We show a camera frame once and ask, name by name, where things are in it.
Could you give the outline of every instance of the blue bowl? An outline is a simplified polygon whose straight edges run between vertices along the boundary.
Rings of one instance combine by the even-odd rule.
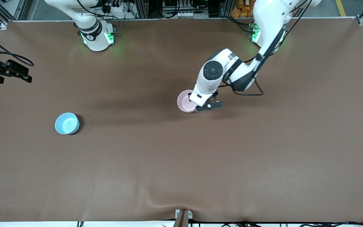
[[[57,118],[55,128],[59,134],[73,134],[79,128],[79,120],[73,113],[64,113]]]

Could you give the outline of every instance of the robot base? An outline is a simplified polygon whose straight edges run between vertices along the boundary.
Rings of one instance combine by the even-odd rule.
[[[89,47],[92,51],[106,50],[109,46],[114,46],[116,39],[117,27],[105,20],[99,20],[99,22],[102,23],[102,31],[96,36],[95,40],[88,40],[82,35],[85,46]]]

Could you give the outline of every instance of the bowl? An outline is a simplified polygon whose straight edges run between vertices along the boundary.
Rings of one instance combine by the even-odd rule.
[[[184,90],[177,97],[177,106],[183,112],[192,113],[196,111],[197,105],[194,102],[191,102],[188,96],[192,92],[193,90]]]
[[[75,133],[78,128],[79,120],[73,113],[64,113],[56,119],[55,129],[59,134],[70,135]]]

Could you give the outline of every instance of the metal bracket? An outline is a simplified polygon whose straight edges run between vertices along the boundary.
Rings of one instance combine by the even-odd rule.
[[[0,25],[0,29],[1,29],[1,30],[6,30],[6,24],[1,23],[1,25]]]
[[[363,20],[357,15],[357,21],[360,26],[363,26]]]
[[[188,227],[188,220],[193,213],[190,210],[176,210],[176,221],[173,227]]]
[[[193,219],[193,212],[191,212],[190,210],[186,210],[188,212],[188,218],[189,219]],[[175,218],[177,219],[177,216],[179,216],[180,210],[176,210],[175,212]]]

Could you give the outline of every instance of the green led light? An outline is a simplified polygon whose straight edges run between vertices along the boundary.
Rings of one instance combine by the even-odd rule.
[[[258,38],[260,37],[261,31],[257,30],[256,33],[253,35],[253,42],[258,42]]]
[[[110,43],[110,44],[113,43],[114,38],[113,38],[113,35],[111,33],[106,33],[105,32],[105,37],[106,37],[108,43]]]
[[[81,33],[81,36],[82,36],[82,39],[84,40],[84,43],[86,45],[86,40],[85,40],[85,37],[84,37],[84,35],[82,33]]]
[[[279,40],[280,42],[282,42],[282,40],[284,40],[284,35],[285,35],[285,30],[284,30],[284,33],[282,34],[282,37],[281,37],[281,39]]]

